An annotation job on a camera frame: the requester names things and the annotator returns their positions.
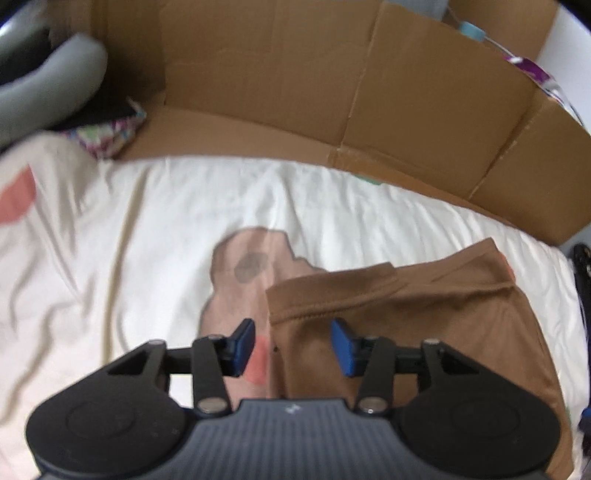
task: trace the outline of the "colorful fabric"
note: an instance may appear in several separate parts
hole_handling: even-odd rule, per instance
[[[100,125],[85,125],[61,133],[76,141],[97,160],[114,158],[134,139],[135,132],[146,120],[147,114],[141,106],[130,99],[128,102],[136,112],[133,116]]]

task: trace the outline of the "brown fabric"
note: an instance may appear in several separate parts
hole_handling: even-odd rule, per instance
[[[503,255],[487,239],[440,261],[294,278],[267,291],[271,322],[271,395],[344,397],[359,379],[342,376],[330,346],[330,321],[344,318],[359,335],[418,347],[439,338],[543,399],[558,415],[561,438],[547,469],[573,470],[572,436],[550,352],[529,302]],[[395,405],[416,394],[416,378],[395,379]]]

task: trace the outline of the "bed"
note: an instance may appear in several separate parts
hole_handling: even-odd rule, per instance
[[[56,135],[0,160],[0,478],[37,470],[24,427],[49,395],[151,338],[188,346],[212,256],[237,232],[282,232],[328,271],[446,257],[492,237],[536,314],[576,430],[589,401],[585,331],[566,257],[462,207],[290,161],[185,156],[96,162]],[[191,404],[190,384],[171,395]]]

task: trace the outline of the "black mount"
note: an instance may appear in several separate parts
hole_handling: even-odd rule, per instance
[[[167,350],[151,340],[51,397],[26,431],[43,478],[214,479],[225,478],[229,462],[241,478],[279,478],[277,462],[286,465],[281,478],[326,478],[339,468],[335,459],[366,465],[363,475],[400,470],[396,478],[545,478],[539,470],[560,435],[553,411],[439,340],[402,348],[359,338],[335,319],[339,365],[346,376],[363,377],[354,415],[336,400],[245,400],[233,412],[223,376],[243,373],[254,340],[250,319],[228,338],[200,338],[191,348]],[[171,374],[192,374],[193,409],[168,396]],[[416,374],[420,394],[392,408],[397,374]],[[365,430],[375,449],[355,438]],[[309,465],[310,455],[322,458]]]

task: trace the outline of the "pink stain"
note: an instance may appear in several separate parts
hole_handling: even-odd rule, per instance
[[[0,225],[21,219],[33,205],[36,195],[35,178],[31,167],[27,167],[0,193]]]
[[[244,370],[244,378],[255,385],[266,385],[268,364],[269,339],[266,336],[257,335],[251,358]]]

